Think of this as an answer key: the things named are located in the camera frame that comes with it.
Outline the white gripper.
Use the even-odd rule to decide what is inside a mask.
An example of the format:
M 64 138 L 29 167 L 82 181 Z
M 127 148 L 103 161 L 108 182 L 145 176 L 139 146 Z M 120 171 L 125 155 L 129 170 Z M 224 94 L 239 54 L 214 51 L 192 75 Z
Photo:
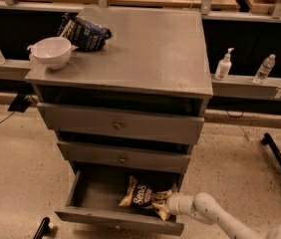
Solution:
M 167 199 L 166 206 L 173 215 L 190 216 L 195 212 L 194 197 L 180 192 L 173 193 Z

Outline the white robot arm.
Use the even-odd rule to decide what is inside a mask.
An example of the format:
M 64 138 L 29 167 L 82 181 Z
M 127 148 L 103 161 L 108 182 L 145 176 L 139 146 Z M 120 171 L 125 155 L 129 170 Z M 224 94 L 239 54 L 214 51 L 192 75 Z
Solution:
M 237 218 L 226 212 L 217 201 L 205 192 L 195 196 L 175 192 L 166 201 L 173 215 L 185 215 L 200 223 L 217 224 L 230 239 L 281 239 L 281 225 L 263 238 Z

